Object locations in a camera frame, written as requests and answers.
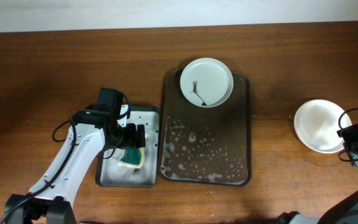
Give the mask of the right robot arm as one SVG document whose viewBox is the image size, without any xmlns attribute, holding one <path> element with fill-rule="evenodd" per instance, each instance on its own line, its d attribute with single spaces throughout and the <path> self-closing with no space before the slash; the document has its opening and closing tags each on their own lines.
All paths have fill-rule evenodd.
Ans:
<svg viewBox="0 0 358 224">
<path fill-rule="evenodd" d="M 340 129 L 338 135 L 344 140 L 344 149 L 340 151 L 341 161 L 352 167 L 344 171 L 331 171 L 327 177 L 311 181 L 312 195 L 321 202 L 328 195 L 325 189 L 327 180 L 333 185 L 333 190 L 344 190 L 352 180 L 358 181 L 358 123 L 348 128 Z M 358 223 L 358 189 L 348 194 L 344 199 L 329 208 L 320 217 L 309 217 L 300 212 L 283 213 L 276 223 Z"/>
</svg>

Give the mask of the green and yellow sponge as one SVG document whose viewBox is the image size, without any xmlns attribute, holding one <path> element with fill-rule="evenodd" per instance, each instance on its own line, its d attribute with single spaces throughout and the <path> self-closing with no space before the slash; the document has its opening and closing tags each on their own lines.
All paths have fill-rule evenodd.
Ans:
<svg viewBox="0 0 358 224">
<path fill-rule="evenodd" d="M 145 147 L 125 149 L 120 158 L 121 165 L 131 168 L 141 168 L 145 162 Z"/>
</svg>

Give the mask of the pinkish white plate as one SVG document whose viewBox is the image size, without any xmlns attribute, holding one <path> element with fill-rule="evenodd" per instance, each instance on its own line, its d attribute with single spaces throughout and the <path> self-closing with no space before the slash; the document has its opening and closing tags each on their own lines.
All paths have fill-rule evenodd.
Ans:
<svg viewBox="0 0 358 224">
<path fill-rule="evenodd" d="M 327 133 L 317 131 L 315 133 L 307 133 L 296 131 L 298 139 L 313 151 L 323 154 L 333 154 L 343 149 L 343 139 L 339 138 L 335 133 Z"/>
</svg>

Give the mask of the light green plate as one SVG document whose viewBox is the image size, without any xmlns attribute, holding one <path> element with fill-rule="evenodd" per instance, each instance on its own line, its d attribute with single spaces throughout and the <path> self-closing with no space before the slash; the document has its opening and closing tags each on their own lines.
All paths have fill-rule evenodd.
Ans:
<svg viewBox="0 0 358 224">
<path fill-rule="evenodd" d="M 183 96 L 193 105 L 212 108 L 224 103 L 234 88 L 230 69 L 214 58 L 190 62 L 180 75 Z"/>
</svg>

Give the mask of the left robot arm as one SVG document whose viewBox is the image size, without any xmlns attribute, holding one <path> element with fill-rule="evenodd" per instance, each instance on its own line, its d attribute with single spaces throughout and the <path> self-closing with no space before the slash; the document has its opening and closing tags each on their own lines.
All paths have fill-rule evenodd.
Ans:
<svg viewBox="0 0 358 224">
<path fill-rule="evenodd" d="M 118 123 L 131 115 L 130 106 L 121 111 L 128 101 L 119 90 L 101 88 L 95 104 L 71 116 L 68 135 L 46 173 L 25 195 L 10 196 L 0 222 L 32 223 L 45 217 L 47 223 L 75 223 L 73 202 L 93 159 L 104 160 L 107 150 L 145 147 L 144 125 Z"/>
</svg>

